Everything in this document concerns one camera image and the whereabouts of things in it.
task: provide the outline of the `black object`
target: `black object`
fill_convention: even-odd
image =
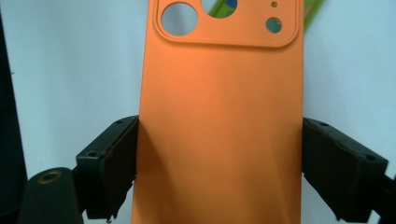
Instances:
[[[0,15],[0,223],[15,223],[27,182],[20,126]]]
[[[388,161],[332,126],[304,119],[303,172],[337,219],[367,222],[374,209],[385,223],[396,223],[394,180]]]
[[[111,124],[77,155],[71,171],[54,168],[31,178],[23,195],[20,224],[79,224],[116,217],[136,177],[138,116]]]

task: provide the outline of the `orange plastic surface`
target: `orange plastic surface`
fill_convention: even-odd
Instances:
[[[132,223],[300,223],[304,1],[186,0],[197,27],[172,36],[174,1],[149,0]]]

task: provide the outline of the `phone case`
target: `phone case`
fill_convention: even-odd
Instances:
[[[198,23],[170,35],[180,2]],[[304,1],[201,4],[149,0],[132,223],[300,223]]]

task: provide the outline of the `orange phone case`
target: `orange phone case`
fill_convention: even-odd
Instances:
[[[198,24],[174,36],[180,1],[149,0],[132,223],[300,223],[304,1],[182,2]]]

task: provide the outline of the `white background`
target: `white background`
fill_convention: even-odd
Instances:
[[[27,173],[73,168],[109,124],[138,113],[148,2],[0,4]],[[389,176],[396,174],[395,11],[391,0],[325,1],[304,47],[304,115],[389,159]],[[131,200],[113,223],[130,222]],[[304,180],[302,209],[304,224],[338,223]]]

